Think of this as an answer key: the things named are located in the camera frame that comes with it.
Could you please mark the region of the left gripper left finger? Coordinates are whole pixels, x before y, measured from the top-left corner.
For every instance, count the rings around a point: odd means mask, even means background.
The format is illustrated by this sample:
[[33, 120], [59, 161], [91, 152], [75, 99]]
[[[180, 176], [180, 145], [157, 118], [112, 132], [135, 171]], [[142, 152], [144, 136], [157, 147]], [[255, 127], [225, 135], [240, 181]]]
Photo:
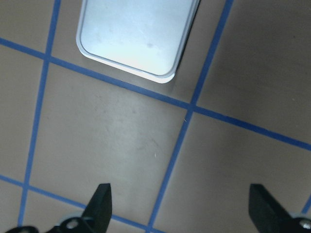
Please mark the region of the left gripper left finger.
[[105, 233], [112, 217], [111, 185], [98, 185], [80, 216], [69, 217], [56, 224], [49, 233]]

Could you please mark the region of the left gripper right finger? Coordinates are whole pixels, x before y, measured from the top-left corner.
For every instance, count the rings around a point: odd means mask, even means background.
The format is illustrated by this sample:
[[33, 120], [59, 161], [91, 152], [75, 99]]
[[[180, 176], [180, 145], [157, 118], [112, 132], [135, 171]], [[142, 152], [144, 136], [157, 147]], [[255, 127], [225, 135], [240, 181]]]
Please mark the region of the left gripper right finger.
[[290, 215], [262, 185], [249, 187], [248, 213], [259, 233], [309, 233], [311, 218]]

